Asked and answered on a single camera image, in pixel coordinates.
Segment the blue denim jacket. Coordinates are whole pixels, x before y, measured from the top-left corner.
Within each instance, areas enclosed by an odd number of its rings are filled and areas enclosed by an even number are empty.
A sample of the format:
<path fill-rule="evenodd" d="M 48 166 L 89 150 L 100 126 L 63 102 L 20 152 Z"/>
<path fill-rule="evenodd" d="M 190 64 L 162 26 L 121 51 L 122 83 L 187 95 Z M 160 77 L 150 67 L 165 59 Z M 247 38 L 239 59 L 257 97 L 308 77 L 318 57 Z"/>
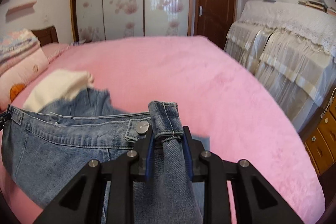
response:
<path fill-rule="evenodd" d="M 142 113 L 112 107 L 105 90 L 86 88 L 38 112 L 9 106 L 2 161 L 17 186 L 46 207 L 90 160 L 107 162 L 133 149 L 153 128 L 154 168 L 134 184 L 136 223 L 202 223 L 204 188 L 187 176 L 183 128 L 174 102 L 152 101 Z"/>

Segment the pink cartoon pillow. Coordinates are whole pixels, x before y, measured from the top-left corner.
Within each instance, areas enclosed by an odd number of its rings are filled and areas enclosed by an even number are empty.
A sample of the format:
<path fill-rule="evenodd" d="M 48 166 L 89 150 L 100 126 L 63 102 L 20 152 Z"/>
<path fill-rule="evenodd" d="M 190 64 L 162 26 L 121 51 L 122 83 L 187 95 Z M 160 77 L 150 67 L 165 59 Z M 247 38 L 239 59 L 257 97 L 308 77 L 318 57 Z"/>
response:
<path fill-rule="evenodd" d="M 49 66 L 49 61 L 40 48 L 1 75 L 1 111 Z"/>

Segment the folded white garment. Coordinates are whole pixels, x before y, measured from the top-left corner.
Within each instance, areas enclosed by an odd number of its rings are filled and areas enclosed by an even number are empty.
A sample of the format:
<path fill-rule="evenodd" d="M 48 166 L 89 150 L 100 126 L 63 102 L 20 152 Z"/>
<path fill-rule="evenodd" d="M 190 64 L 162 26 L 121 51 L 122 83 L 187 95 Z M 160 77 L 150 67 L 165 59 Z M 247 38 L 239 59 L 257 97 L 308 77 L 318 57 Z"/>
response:
<path fill-rule="evenodd" d="M 23 109 L 39 112 L 55 100 L 71 100 L 78 93 L 92 87 L 94 76 L 88 71 L 68 71 L 58 69 L 50 73 L 30 92 Z"/>

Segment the folded pastel quilt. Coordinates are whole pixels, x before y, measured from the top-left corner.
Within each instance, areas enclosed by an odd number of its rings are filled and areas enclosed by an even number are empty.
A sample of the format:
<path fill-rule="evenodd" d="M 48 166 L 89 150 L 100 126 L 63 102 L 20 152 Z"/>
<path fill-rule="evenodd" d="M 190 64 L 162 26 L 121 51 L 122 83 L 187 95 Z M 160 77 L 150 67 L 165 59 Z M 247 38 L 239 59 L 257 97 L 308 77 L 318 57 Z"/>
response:
<path fill-rule="evenodd" d="M 25 28 L 1 37 L 1 75 L 40 47 L 39 39 Z"/>

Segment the wooden drawer chest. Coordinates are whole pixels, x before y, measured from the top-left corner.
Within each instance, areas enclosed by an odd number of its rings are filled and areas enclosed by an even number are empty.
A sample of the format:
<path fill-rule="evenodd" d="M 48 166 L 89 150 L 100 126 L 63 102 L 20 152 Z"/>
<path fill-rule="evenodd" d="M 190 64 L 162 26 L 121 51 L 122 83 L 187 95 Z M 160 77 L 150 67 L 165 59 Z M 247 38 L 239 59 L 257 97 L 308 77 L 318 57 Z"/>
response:
<path fill-rule="evenodd" d="M 335 164 L 335 96 L 318 108 L 299 133 L 318 176 Z"/>

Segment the wooden headboard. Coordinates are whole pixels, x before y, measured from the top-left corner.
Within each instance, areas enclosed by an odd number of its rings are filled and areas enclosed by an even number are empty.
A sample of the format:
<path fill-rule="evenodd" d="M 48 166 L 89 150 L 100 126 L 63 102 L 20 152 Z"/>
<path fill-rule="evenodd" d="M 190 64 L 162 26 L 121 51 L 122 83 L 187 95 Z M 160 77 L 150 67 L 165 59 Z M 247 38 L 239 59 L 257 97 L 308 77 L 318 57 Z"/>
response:
<path fill-rule="evenodd" d="M 59 42 L 55 26 L 50 26 L 42 30 L 32 30 L 31 32 L 38 38 L 41 47 Z"/>

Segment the pink bed blanket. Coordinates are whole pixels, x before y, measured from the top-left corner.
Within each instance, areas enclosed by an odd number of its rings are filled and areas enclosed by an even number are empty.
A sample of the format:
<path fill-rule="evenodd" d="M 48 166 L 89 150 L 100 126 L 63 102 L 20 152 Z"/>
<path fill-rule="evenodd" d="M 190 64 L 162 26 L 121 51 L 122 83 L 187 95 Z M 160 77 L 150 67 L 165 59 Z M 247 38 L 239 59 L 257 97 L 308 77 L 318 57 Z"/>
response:
<path fill-rule="evenodd" d="M 56 69 L 88 71 L 112 105 L 129 113 L 150 101 L 175 102 L 182 123 L 210 138 L 222 159 L 249 160 L 305 223 L 316 223 L 325 197 L 295 128 L 244 67 L 204 37 L 111 40 L 70 47 Z"/>

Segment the lace-covered cabinet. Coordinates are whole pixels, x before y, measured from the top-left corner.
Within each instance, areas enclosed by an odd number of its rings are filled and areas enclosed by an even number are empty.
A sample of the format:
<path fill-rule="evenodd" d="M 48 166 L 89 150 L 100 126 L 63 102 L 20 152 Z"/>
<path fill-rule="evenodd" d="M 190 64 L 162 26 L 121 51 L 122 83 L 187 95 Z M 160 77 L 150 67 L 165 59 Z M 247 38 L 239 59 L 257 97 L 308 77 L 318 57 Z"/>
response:
<path fill-rule="evenodd" d="M 286 2 L 248 1 L 224 47 L 300 132 L 335 86 L 335 16 Z"/>

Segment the stack of books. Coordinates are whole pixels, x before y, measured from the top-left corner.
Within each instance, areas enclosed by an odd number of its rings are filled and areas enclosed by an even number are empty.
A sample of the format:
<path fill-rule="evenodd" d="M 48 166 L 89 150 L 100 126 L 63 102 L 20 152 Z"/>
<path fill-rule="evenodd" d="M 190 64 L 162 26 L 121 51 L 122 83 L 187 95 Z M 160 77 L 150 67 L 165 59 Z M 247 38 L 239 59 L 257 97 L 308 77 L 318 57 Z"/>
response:
<path fill-rule="evenodd" d="M 298 4 L 323 11 L 330 15 L 335 15 L 336 13 L 335 9 L 331 6 L 328 6 L 324 0 L 299 0 Z"/>

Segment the brown wooden door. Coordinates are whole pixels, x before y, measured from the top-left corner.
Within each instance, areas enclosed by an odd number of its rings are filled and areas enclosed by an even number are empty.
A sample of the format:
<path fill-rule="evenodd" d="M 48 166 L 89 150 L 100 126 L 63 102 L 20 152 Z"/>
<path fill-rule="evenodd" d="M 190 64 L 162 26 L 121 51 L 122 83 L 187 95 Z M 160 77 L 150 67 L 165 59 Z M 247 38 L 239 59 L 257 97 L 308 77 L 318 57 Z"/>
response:
<path fill-rule="evenodd" d="M 235 10 L 236 0 L 195 0 L 194 35 L 204 36 L 224 49 Z"/>

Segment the wall shelf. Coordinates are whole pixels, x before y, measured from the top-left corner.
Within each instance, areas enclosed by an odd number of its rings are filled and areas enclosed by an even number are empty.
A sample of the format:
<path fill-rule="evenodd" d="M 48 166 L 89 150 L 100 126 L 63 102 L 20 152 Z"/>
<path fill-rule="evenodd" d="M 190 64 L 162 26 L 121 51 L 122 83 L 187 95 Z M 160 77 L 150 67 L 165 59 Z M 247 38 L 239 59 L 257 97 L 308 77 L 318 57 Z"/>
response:
<path fill-rule="evenodd" d="M 22 10 L 25 10 L 25 9 L 32 8 L 36 3 L 37 1 L 31 1 L 31 2 L 27 2 L 24 4 L 18 5 L 18 6 L 11 7 L 7 10 L 6 16 L 14 14 Z"/>

